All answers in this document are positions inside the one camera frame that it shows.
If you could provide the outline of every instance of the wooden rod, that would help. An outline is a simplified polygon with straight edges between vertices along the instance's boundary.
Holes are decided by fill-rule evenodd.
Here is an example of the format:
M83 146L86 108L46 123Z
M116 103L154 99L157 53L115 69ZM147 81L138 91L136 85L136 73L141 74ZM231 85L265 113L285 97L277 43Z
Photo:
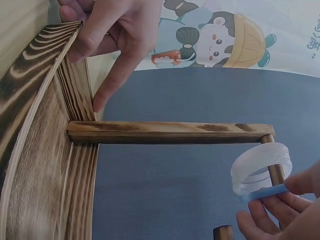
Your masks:
M231 225L219 226L213 229L213 240L234 240Z
M274 143L274 142L275 142L275 139L270 134L265 135L261 138L262 144ZM268 166L268 170L269 170L272 186L276 186L284 183L285 175L284 175L284 169L281 164ZM279 227L281 230L285 229L284 226L281 224L281 222L279 222Z
M71 121L71 141L101 144L235 144L259 143L274 135L268 124Z

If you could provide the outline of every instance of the poster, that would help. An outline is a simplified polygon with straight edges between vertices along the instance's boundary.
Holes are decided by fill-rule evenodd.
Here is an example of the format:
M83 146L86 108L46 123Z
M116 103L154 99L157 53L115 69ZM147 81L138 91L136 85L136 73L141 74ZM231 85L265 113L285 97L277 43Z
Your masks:
M156 47L136 70L187 67L320 77L320 1L164 0Z

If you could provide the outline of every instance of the cartoon character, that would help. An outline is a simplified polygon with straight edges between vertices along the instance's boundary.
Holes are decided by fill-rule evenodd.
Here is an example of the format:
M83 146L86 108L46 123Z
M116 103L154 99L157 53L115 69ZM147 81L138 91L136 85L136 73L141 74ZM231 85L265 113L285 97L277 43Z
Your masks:
M157 68L265 67L267 48L275 44L274 34L264 37L260 28L242 14L213 12L184 0L164 0L177 19L161 18L158 41L151 60Z

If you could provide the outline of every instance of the curved wooden panel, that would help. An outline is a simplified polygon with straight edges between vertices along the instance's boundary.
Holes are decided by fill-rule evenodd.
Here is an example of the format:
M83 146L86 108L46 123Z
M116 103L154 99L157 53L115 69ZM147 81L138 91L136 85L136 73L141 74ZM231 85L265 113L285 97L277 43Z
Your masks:
M46 26L0 81L0 239L91 239L98 145L66 132L96 120L87 62L65 57L80 27Z

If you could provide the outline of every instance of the wooden board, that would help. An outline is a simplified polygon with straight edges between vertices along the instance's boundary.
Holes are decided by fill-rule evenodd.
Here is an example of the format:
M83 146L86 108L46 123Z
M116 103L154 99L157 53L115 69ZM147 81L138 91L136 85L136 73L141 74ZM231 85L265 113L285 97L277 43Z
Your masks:
M96 120L87 62L65 57L80 26L47 26L0 81L0 239L91 239L98 145L66 132Z
M274 135L268 124L71 121L67 132L77 143L232 144L259 143Z

